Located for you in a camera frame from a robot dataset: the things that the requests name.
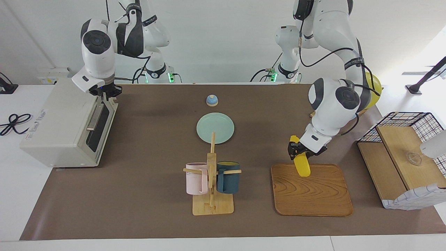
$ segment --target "pink mug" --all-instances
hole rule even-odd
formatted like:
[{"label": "pink mug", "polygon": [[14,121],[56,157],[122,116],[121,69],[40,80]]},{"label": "pink mug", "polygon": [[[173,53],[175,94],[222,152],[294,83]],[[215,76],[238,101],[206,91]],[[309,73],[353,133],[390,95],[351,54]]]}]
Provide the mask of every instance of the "pink mug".
[{"label": "pink mug", "polygon": [[207,163],[188,163],[187,169],[201,170],[201,174],[186,172],[186,193],[191,195],[207,194]]}]

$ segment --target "light green plate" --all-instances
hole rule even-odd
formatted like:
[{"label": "light green plate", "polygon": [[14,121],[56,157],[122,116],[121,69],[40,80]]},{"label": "light green plate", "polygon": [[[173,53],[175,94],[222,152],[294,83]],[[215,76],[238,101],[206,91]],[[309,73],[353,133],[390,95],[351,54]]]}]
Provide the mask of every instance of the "light green plate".
[{"label": "light green plate", "polygon": [[223,113],[208,113],[197,123],[197,133],[200,139],[211,143],[212,132],[215,132],[215,143],[228,141],[234,134],[234,122]]}]

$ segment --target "label sticker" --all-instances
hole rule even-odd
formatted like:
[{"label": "label sticker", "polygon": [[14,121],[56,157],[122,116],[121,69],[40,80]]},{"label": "label sticker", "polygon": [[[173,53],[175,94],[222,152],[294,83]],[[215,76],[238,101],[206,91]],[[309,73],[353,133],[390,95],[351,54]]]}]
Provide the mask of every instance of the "label sticker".
[{"label": "label sticker", "polygon": [[37,116],[36,120],[34,121],[34,124],[29,127],[28,133],[25,136],[25,140],[31,140],[33,139],[34,133],[37,131],[38,127],[40,126],[41,121],[45,117],[45,115],[48,113],[48,109],[42,109],[40,111],[39,115]]}]

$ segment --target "wooden mug rack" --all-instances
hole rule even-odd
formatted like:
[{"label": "wooden mug rack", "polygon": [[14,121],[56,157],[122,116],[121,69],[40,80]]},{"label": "wooden mug rack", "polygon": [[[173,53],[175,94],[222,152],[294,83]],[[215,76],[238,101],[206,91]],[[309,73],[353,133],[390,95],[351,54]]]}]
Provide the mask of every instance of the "wooden mug rack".
[{"label": "wooden mug rack", "polygon": [[[232,194],[220,193],[217,191],[217,154],[215,153],[215,132],[212,133],[211,152],[207,154],[208,166],[208,188],[209,192],[202,195],[193,195],[192,214],[212,215],[227,214],[234,212],[234,198]],[[183,172],[201,174],[201,170],[184,168]],[[228,170],[223,174],[241,173],[242,170]]]}]

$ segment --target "yellow balloon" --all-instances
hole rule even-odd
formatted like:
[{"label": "yellow balloon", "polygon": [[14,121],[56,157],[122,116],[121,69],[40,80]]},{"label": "yellow balloon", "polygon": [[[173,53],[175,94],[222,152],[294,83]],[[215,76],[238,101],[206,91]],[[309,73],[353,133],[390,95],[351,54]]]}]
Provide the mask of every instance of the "yellow balloon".
[{"label": "yellow balloon", "polygon": [[[370,73],[366,72],[365,76],[367,79],[368,86],[373,89],[372,78],[370,77]],[[375,86],[375,91],[381,95],[381,92],[383,91],[383,89],[381,87],[380,80],[375,75],[373,75],[373,85]],[[368,104],[368,106],[364,109],[369,109],[370,107],[374,106],[380,99],[380,97],[377,96],[374,92],[370,92],[370,93],[372,95],[372,98],[370,99],[370,103]]]}]

